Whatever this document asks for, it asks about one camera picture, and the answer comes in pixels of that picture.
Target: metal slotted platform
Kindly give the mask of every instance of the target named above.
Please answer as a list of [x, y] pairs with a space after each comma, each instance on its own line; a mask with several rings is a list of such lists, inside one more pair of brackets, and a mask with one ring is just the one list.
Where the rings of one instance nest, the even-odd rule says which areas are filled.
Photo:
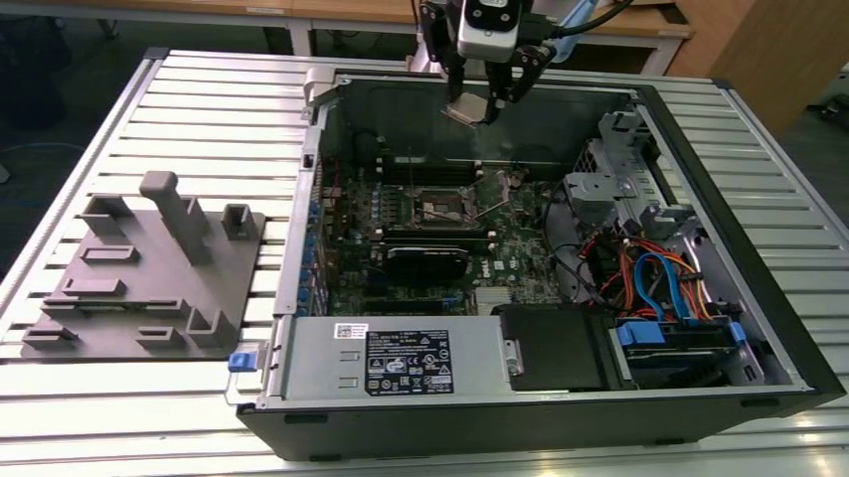
[[[56, 287], [87, 231], [75, 218], [87, 196], [120, 193], [131, 195], [132, 207], [152, 208], [136, 192], [151, 169], [180, 176], [180, 194], [199, 196], [204, 210], [247, 202], [268, 216], [242, 341], [268, 338], [306, 130], [302, 86], [304, 73], [316, 64], [403, 68], [390, 62], [178, 51], [164, 60], [143, 61], [0, 287], [0, 359], [8, 361], [0, 366], [0, 473], [350, 475], [355, 469], [362, 475], [845, 474], [849, 398], [792, 418], [750, 422], [693, 445], [308, 464], [278, 459], [242, 426], [234, 406], [254, 399], [260, 377], [231, 378], [224, 363], [27, 365], [17, 361], [41, 297]], [[549, 76], [646, 82], [661, 91], [849, 387], [849, 234], [761, 133], [737, 94], [701, 79]]]

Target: motherboard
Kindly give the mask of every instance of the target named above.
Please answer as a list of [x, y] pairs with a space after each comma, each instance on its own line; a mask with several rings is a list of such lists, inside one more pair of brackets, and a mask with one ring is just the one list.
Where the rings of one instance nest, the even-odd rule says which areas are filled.
[[431, 186], [415, 173], [407, 184], [362, 168], [327, 174], [328, 313], [477, 315], [561, 302], [539, 219], [551, 184], [529, 175], [470, 164], [469, 185]]

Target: gray block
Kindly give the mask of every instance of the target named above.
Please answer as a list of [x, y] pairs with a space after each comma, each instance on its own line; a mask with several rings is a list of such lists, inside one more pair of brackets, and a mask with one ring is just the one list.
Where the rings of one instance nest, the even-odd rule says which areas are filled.
[[204, 213], [175, 186], [171, 173], [144, 176], [158, 211], [92, 197], [92, 231], [24, 335], [24, 358], [194, 360], [234, 351], [266, 217], [246, 205]]

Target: green circuit board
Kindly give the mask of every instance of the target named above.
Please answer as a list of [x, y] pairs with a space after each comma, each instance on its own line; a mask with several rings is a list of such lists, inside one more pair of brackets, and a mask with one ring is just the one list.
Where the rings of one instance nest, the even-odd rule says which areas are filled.
[[[495, 177], [499, 173], [503, 174], [505, 170], [485, 169], [483, 186], [489, 185], [487, 177]], [[430, 194], [427, 197], [435, 198], [429, 200], [435, 203], [442, 200], [441, 197], [449, 198], [445, 199], [445, 207], [434, 209], [434, 221], [442, 221], [443, 226], [454, 226], [454, 222], [458, 222], [458, 228], [479, 228], [495, 232], [497, 236], [491, 249], [470, 255], [462, 279], [441, 286], [412, 288], [394, 284], [387, 278], [380, 268], [379, 239], [374, 239], [375, 231], [382, 228], [412, 224], [416, 209], [410, 200], [411, 187], [379, 185], [360, 179], [362, 175], [348, 181], [347, 197], [335, 207], [335, 214], [346, 217], [344, 224], [339, 224], [338, 218], [330, 221], [331, 224], [335, 223], [336, 228], [346, 228], [344, 232], [336, 230], [335, 238], [328, 241], [338, 263], [328, 294], [328, 312], [332, 315], [392, 314], [379, 311], [379, 303], [375, 302], [380, 301], [422, 301], [431, 304], [441, 302], [439, 314], [474, 315], [478, 311], [474, 297], [478, 287], [505, 287], [510, 291], [514, 302], [558, 303], [562, 301], [557, 276], [549, 263], [542, 232], [535, 219], [547, 200], [543, 192], [547, 190], [549, 183], [525, 182], [518, 187], [511, 187], [509, 200], [498, 207], [494, 205], [503, 202], [502, 194], [506, 190], [498, 187], [477, 187], [474, 205], [467, 203], [465, 210], [473, 208], [479, 213], [493, 209], [478, 217], [474, 225], [459, 224], [457, 218], [461, 216], [453, 209], [455, 207], [453, 204], [463, 200], [450, 198], [451, 193], [458, 195], [459, 188], [426, 189], [426, 194]], [[419, 224], [426, 223], [429, 219], [431, 218], [420, 216]]]

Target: wire bundle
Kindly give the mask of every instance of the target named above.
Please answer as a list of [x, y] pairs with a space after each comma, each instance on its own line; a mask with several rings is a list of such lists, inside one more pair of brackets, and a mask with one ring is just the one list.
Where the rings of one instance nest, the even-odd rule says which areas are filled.
[[[611, 240], [619, 241], [619, 268], [598, 289], [598, 294], [603, 296], [611, 285], [621, 281], [622, 290], [611, 302], [621, 309], [619, 316], [675, 321], [673, 314], [662, 309], [651, 297], [651, 291], [646, 291], [643, 286], [645, 265], [651, 262], [661, 266], [667, 275], [674, 315], [679, 319], [709, 320], [712, 314], [705, 303], [702, 277], [683, 259], [645, 238], [613, 236]], [[595, 234], [579, 249], [581, 258], [587, 257], [601, 241], [602, 234]], [[639, 253], [637, 259], [631, 257], [631, 251]], [[693, 279], [682, 279], [685, 274], [690, 274]]]

